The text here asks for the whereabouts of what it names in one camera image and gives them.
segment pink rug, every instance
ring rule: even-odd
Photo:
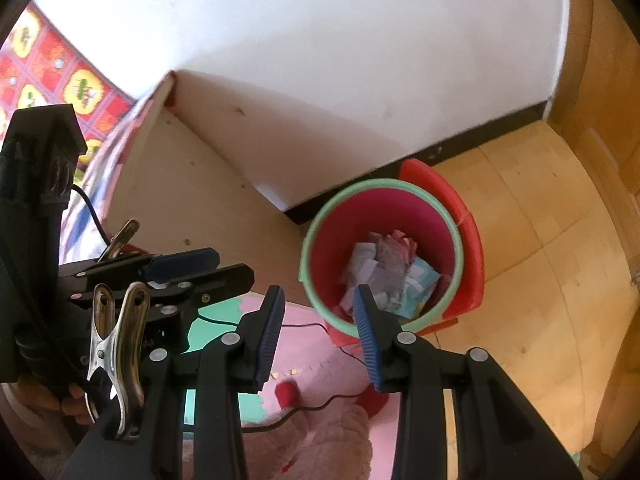
[[[257,294],[244,296],[240,310],[243,313],[252,312],[260,307],[261,302],[262,297]],[[283,324],[316,322],[322,322],[322,319],[315,311],[287,303]],[[359,348],[346,347],[345,350],[362,358]],[[280,411],[274,394],[275,385],[288,378],[294,378],[298,383],[305,406],[320,406],[335,394],[359,394],[369,383],[365,367],[341,353],[319,326],[283,327],[281,330],[271,377],[260,394],[264,399],[263,408],[270,415]],[[322,412],[310,413],[312,425],[327,416],[334,416],[341,406],[353,401],[354,399],[335,399]],[[399,401],[399,394],[391,395],[386,406],[371,421],[371,480],[391,478],[396,450]]]

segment metal clip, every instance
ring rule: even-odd
[[[116,438],[129,431],[135,412],[144,406],[145,396],[138,373],[140,347],[145,329],[150,296],[146,285],[131,283],[127,289],[118,322],[115,323],[115,301],[108,286],[96,285],[91,323],[91,348],[87,379],[98,368],[106,371],[120,403],[120,425]],[[97,406],[84,396],[89,414],[95,422]]]
[[[140,229],[140,222],[135,218],[129,220],[112,239],[111,243],[102,251],[98,258],[98,263],[104,260],[115,260],[122,252],[125,245],[133,238],[133,235]]]

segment human hand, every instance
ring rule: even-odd
[[[60,402],[33,376],[24,374],[18,378],[17,383],[9,384],[9,388],[18,402],[29,408],[43,408],[51,412],[62,412],[71,415],[78,424],[84,426],[92,423],[86,403],[84,391],[77,384],[69,385],[69,397]]]

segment red bucket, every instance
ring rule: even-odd
[[[437,322],[455,296],[464,256],[460,233],[447,209],[420,187],[395,179],[354,184],[335,195],[313,220],[303,243],[300,281],[320,315],[332,326],[357,336],[338,304],[353,247],[369,232],[394,230],[416,241],[417,254],[442,274],[424,313],[402,328],[418,332]]]

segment screw head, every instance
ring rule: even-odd
[[[178,312],[178,307],[176,307],[175,305],[165,305],[160,309],[160,312],[162,312],[162,314],[165,316],[170,316],[171,314],[175,314],[176,312]]]
[[[415,334],[413,332],[401,332],[396,336],[396,338],[398,339],[398,342],[402,343],[403,345],[411,345],[415,343],[416,340]]]
[[[484,348],[472,348],[471,352],[469,352],[469,355],[474,361],[478,363],[482,363],[489,358],[489,354]]]
[[[235,345],[238,341],[240,341],[240,335],[236,332],[227,332],[220,339],[225,345]]]
[[[164,361],[165,357],[167,357],[167,352],[164,348],[156,348],[149,354],[149,358],[156,363]]]

